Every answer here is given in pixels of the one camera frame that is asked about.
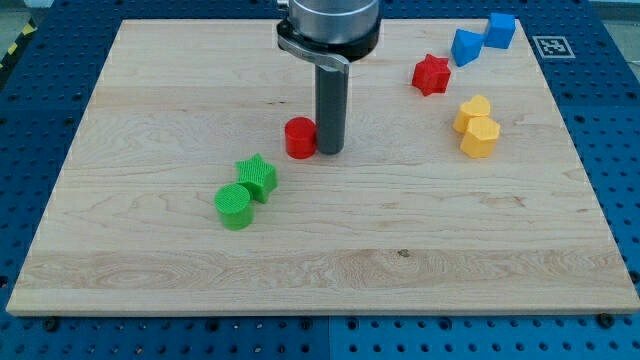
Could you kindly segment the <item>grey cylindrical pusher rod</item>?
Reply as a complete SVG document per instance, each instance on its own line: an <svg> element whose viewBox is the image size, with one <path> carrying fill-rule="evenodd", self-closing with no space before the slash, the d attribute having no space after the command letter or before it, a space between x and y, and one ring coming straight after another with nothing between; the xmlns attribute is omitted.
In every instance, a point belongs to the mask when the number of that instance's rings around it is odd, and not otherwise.
<svg viewBox="0 0 640 360"><path fill-rule="evenodd" d="M316 66L316 146L322 154L338 154L344 147L347 100L348 74Z"/></svg>

